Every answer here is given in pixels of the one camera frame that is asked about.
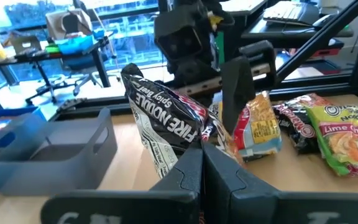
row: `noodle packet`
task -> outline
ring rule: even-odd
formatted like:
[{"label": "noodle packet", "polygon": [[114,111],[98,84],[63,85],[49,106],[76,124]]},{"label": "noodle packet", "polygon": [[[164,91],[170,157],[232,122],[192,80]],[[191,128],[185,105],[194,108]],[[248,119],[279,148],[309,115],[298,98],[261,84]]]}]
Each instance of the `noodle packet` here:
[{"label": "noodle packet", "polygon": [[328,165],[337,175],[358,175],[358,106],[306,110]]},{"label": "noodle packet", "polygon": [[[223,103],[215,102],[209,112],[222,120]],[[267,91],[260,92],[249,101],[239,115],[233,132],[234,142],[243,160],[251,161],[275,154],[281,150],[280,128]]]},{"label": "noodle packet", "polygon": [[227,135],[219,131],[222,124],[211,121],[207,108],[189,96],[143,78],[134,64],[127,65],[121,76],[142,144],[150,152],[160,178],[190,145],[199,144],[201,148],[201,135],[227,155],[238,154],[236,148],[229,147]]},{"label": "noodle packet", "polygon": [[306,107],[332,105],[328,100],[310,93],[273,105],[279,127],[291,138],[299,154],[319,153],[316,133]]}]

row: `wooden table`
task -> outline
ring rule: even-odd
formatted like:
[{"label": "wooden table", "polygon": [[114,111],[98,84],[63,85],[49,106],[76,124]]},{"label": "wooden table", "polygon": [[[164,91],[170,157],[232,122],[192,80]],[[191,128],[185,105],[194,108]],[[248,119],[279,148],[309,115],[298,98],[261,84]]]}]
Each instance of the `wooden table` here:
[{"label": "wooden table", "polygon": [[[353,95],[329,97],[337,105],[358,105]],[[118,150],[100,190],[147,190],[158,181],[149,152],[144,150],[132,115],[112,117]],[[249,162],[248,169],[280,190],[358,192],[358,177],[337,177],[319,155],[298,156],[289,138],[282,150]],[[5,197],[0,194],[0,223],[38,224],[47,197]]]}]

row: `gray tray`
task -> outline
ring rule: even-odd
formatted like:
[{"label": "gray tray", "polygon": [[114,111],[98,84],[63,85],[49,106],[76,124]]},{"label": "gray tray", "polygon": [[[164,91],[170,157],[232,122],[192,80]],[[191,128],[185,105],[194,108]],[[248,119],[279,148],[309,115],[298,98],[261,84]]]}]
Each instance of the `gray tray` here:
[{"label": "gray tray", "polygon": [[95,119],[42,122],[27,114],[0,131],[14,140],[0,149],[0,192],[52,195],[96,189],[117,151],[109,110]]}]

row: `fire noodle package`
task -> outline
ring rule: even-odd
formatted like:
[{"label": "fire noodle package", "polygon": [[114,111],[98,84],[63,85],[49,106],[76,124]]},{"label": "fire noodle package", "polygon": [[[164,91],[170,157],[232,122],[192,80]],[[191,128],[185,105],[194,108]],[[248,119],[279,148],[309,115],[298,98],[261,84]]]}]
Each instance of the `fire noodle package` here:
[{"label": "fire noodle package", "polygon": [[237,148],[231,147],[232,139],[204,106],[141,76],[122,73],[122,80],[142,144],[150,152],[160,178],[190,145],[200,145],[201,138],[243,165]]},{"label": "fire noodle package", "polygon": [[358,175],[358,107],[307,108],[327,163],[338,175]]},{"label": "fire noodle package", "polygon": [[[223,103],[215,102],[209,107],[220,120]],[[269,93],[258,93],[247,103],[239,115],[233,132],[234,142],[243,160],[251,161],[281,149],[280,128],[269,100]]]},{"label": "fire noodle package", "polygon": [[299,154],[319,153],[316,133],[306,107],[332,105],[328,100],[310,93],[273,105],[280,128],[286,132]]}]

